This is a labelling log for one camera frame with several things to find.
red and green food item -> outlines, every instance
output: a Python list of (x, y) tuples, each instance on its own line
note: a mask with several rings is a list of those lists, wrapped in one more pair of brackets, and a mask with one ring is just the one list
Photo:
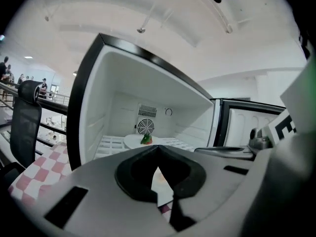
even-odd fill
[(150, 134), (145, 134), (140, 144), (149, 145), (152, 144), (153, 138)]

white wire rack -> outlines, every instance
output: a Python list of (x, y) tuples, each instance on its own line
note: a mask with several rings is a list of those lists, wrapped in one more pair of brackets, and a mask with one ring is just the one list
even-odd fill
[[(161, 140), (164, 141), (162, 145), (173, 146), (191, 152), (194, 151), (194, 147), (176, 138), (162, 138)], [(124, 152), (126, 150), (129, 150), (129, 148), (124, 144), (124, 137), (103, 136), (94, 158), (98, 159)]]

checkered tablecloth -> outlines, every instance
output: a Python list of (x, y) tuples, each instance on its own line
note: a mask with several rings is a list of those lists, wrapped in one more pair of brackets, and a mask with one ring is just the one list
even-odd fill
[(9, 187), (12, 197), (32, 205), (53, 184), (71, 173), (67, 143), (54, 145), (49, 152), (35, 160)]

black slot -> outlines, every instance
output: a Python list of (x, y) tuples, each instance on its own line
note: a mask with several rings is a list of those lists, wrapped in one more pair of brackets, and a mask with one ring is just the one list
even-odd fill
[(225, 170), (233, 172), (233, 173), (237, 173), (240, 175), (246, 175), (248, 173), (248, 169), (245, 168), (238, 168), (238, 167), (234, 167), (234, 166), (226, 166), (224, 167)]
[(88, 190), (73, 187), (46, 215), (50, 223), (63, 228)]

circular vent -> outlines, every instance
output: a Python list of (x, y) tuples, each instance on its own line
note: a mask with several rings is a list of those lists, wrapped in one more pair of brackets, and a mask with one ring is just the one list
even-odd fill
[(138, 123), (137, 131), (139, 134), (151, 134), (154, 128), (154, 122), (146, 118)]

